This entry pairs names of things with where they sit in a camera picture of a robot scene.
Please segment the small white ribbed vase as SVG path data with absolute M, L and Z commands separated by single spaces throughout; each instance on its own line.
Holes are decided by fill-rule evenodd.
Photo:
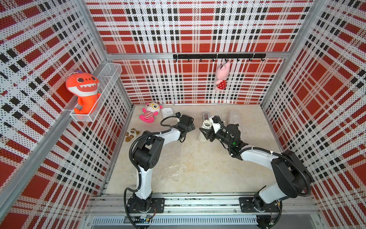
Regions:
M 205 120 L 202 124 L 202 126 L 200 127 L 200 136 L 199 136 L 199 140 L 201 142 L 206 142 L 206 131 L 211 130 L 212 128 L 212 123 L 210 122 L 210 120 Z

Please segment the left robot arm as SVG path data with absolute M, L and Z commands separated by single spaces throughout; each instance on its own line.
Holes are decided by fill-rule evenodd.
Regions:
M 194 118 L 186 114 L 176 113 L 168 118 L 176 118 L 177 124 L 160 125 L 168 127 L 160 132 L 145 131 L 138 137 L 129 149 L 129 160 L 137 170 L 136 188 L 126 188 L 124 194 L 132 193 L 130 206 L 133 204 L 143 211 L 147 211 L 152 205 L 152 174 L 153 168 L 158 164 L 163 146 L 174 141 L 183 143 L 187 133 L 195 130 Z

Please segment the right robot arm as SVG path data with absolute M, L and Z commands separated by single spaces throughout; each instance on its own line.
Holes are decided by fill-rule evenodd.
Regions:
M 276 153 L 250 146 L 241 140 L 238 124 L 226 126 L 217 115 L 208 121 L 210 127 L 203 125 L 200 128 L 207 140 L 210 142 L 219 140 L 231 157 L 256 163 L 270 169 L 274 174 L 275 182 L 264 186 L 254 194 L 248 206 L 250 210 L 265 212 L 270 204 L 288 198 L 307 197 L 311 194 L 311 183 L 314 179 L 294 152 L 287 150 Z

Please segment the white alarm clock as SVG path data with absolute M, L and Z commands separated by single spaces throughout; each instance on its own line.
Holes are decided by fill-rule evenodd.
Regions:
M 163 118 L 167 118 L 170 116 L 175 116 L 175 112 L 171 107 L 165 107 L 161 109 L 161 114 Z

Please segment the pink striped plush doll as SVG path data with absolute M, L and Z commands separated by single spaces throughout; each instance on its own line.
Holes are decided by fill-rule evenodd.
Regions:
M 146 123 L 153 123 L 155 117 L 160 113 L 163 106 L 157 103 L 147 103 L 143 108 L 143 114 L 139 116 L 140 120 Z

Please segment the brown white plush dog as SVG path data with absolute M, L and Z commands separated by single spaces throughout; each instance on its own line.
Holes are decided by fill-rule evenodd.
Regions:
M 125 133 L 125 142 L 130 142 L 131 140 L 137 138 L 140 134 L 140 131 L 136 130 L 135 128 L 130 129 Z

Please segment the pink pig plush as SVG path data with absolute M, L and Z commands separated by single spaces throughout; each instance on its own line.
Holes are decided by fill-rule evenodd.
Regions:
M 231 66 L 231 63 L 226 62 L 217 68 L 216 74 L 215 74 L 215 76 L 217 78 L 217 80 L 215 81 L 215 90 L 216 91 L 221 91 L 221 90 L 226 89 L 227 79 L 230 74 L 230 66 Z

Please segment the orange shark plush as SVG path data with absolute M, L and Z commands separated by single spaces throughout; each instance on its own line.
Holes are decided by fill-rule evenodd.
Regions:
M 66 88 L 69 92 L 78 97 L 77 103 L 81 109 L 74 109 L 78 115 L 86 115 L 94 112 L 97 101 L 101 96 L 98 93 L 100 81 L 90 73 L 75 71 L 66 80 Z

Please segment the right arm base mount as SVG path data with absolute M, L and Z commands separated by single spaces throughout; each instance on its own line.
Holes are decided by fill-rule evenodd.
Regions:
M 241 197 L 239 205 L 242 213 L 278 213 L 280 205 L 277 201 L 270 204 L 263 202 L 258 197 Z

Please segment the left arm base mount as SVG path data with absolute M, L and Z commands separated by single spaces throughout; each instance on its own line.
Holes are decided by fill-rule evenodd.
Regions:
M 147 200 L 132 197 L 128 200 L 128 213 L 163 213 L 165 208 L 165 198 L 149 198 Z

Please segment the black hook rail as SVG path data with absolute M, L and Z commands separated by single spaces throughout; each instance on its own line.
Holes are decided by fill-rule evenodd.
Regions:
M 203 59 L 210 59 L 210 60 L 216 60 L 216 59 L 225 59 L 225 60 L 229 60 L 229 59 L 248 59 L 248 60 L 260 59 L 260 60 L 262 60 L 262 59 L 265 59 L 265 58 L 266 58 L 266 53 L 173 54 L 173 59 L 174 60 L 193 60 L 193 59 L 198 59 L 198 60 L 203 60 Z

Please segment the clear acrylic wall shelf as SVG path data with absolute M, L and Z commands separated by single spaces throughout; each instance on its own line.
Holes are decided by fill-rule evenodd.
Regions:
M 76 71 L 66 80 L 66 88 L 77 96 L 77 104 L 71 111 L 76 122 L 94 122 L 108 109 L 116 111 L 124 103 L 117 83 L 122 67 L 119 64 L 101 64 L 94 73 Z

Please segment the aluminium front rail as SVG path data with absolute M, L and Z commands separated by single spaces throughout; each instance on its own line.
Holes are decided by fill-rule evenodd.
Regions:
M 158 228 L 253 228 L 268 221 L 275 229 L 324 229 L 320 209 L 311 197 L 287 199 L 278 213 L 242 213 L 239 198 L 250 193 L 157 193 L 163 213 L 131 214 L 138 226 Z

